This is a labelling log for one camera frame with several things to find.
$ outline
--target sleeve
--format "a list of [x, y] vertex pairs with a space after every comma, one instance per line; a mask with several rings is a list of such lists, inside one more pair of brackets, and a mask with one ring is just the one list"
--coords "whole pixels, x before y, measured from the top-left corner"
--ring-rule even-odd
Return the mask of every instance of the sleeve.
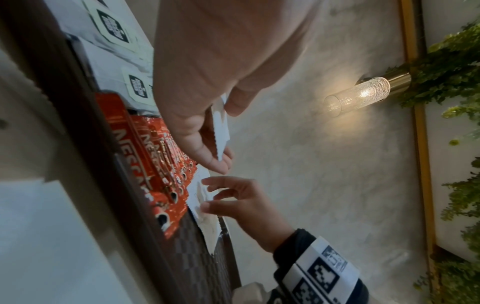
[[323, 238], [298, 229], [273, 253], [275, 280], [289, 302], [367, 304], [360, 272]]

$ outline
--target checkered surface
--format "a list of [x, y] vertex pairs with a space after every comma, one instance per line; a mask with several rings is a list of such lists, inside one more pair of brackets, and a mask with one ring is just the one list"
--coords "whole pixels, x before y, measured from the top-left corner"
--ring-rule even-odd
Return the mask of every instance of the checkered surface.
[[173, 248], [170, 262], [174, 264], [178, 281], [183, 283], [180, 288], [188, 303], [231, 303], [232, 290], [238, 286], [232, 286], [229, 279], [231, 273], [228, 262], [229, 259], [235, 261], [235, 257], [229, 256], [226, 249], [229, 239], [228, 231], [222, 225], [222, 233], [212, 257], [190, 212], [181, 219], [179, 229], [168, 243]]

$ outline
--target child hand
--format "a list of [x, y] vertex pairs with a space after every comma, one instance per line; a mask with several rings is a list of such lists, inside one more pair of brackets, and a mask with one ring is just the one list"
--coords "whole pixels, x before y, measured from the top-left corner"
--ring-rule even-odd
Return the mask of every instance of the child hand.
[[[267, 252], [274, 252], [295, 230], [275, 209], [255, 180], [232, 176], [209, 177], [202, 181], [208, 191], [218, 189], [213, 201], [204, 202], [202, 212], [228, 216]], [[236, 200], [222, 200], [234, 197]]]

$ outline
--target fingernail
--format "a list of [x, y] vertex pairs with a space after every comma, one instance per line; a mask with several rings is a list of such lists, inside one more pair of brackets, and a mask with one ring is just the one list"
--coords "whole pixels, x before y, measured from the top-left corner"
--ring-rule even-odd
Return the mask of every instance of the fingernail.
[[210, 203], [203, 202], [202, 204], [200, 204], [200, 211], [208, 213], [210, 211]]

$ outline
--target qr code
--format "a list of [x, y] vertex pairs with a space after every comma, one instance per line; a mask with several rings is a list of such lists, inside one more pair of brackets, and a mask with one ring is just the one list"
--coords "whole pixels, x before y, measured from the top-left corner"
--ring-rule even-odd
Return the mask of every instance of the qr code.
[[323, 304], [324, 300], [307, 284], [304, 278], [291, 292], [300, 304]]
[[147, 98], [147, 89], [145, 88], [144, 82], [138, 79], [135, 76], [129, 75], [131, 86], [136, 95]]
[[347, 265], [347, 261], [338, 253], [336, 252], [330, 245], [325, 248], [325, 250], [321, 253], [327, 261], [329, 261], [333, 267], [342, 272]]
[[327, 293], [330, 293], [340, 278], [340, 276], [336, 274], [321, 257], [313, 262], [308, 269], [308, 273], [313, 277], [314, 282]]
[[105, 14], [102, 11], [97, 10], [97, 12], [101, 22], [103, 23], [110, 35], [115, 36], [126, 43], [129, 43], [129, 39], [127, 37], [127, 34], [125, 33], [125, 30], [122, 28], [122, 26], [117, 20], [113, 19], [111, 16]]

